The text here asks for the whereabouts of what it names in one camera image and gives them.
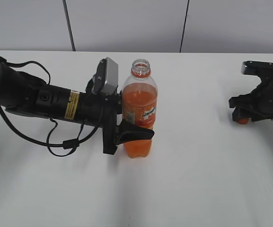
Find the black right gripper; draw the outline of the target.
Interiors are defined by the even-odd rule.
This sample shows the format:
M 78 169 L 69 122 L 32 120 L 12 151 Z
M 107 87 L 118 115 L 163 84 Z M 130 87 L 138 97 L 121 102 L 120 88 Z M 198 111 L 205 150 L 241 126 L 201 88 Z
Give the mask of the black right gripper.
M 249 118 L 253 122 L 273 120 L 273 71 L 258 76 L 261 83 L 250 93 L 229 99 L 232 120 Z

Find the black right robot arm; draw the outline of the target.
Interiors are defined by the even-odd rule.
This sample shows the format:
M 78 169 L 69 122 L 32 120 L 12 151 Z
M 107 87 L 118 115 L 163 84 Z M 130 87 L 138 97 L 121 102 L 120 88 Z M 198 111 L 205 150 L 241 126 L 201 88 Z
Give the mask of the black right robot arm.
M 241 73 L 257 76 L 261 82 L 250 93 L 229 99 L 232 120 L 239 124 L 273 120 L 273 62 L 245 61 Z

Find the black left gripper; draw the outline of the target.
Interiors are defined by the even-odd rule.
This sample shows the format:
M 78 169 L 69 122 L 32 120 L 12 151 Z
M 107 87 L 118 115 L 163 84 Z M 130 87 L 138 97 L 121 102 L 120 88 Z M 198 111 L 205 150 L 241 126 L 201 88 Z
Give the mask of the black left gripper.
M 114 155 L 117 145 L 137 140 L 150 140 L 155 132 L 122 120 L 117 125 L 117 115 L 121 114 L 122 93 L 111 95 L 81 94 L 79 119 L 85 125 L 102 128 L 103 153 Z

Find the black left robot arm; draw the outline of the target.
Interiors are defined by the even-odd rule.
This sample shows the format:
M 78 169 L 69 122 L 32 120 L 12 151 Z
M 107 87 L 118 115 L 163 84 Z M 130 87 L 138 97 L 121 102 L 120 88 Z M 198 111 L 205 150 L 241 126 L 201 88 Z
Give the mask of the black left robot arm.
M 85 92 L 53 86 L 48 81 L 20 71 L 25 63 L 10 63 L 0 57 L 0 115 L 8 127 L 19 137 L 52 150 L 49 140 L 35 140 L 21 133 L 8 119 L 7 113 L 67 121 L 81 127 L 92 126 L 93 132 L 101 128 L 103 152 L 113 155 L 118 145 L 138 140 L 150 140 L 154 131 L 134 125 L 126 120 L 117 122 L 122 112 L 122 95 L 118 88 L 118 64 L 111 58 L 102 59 L 96 73 L 88 82 Z

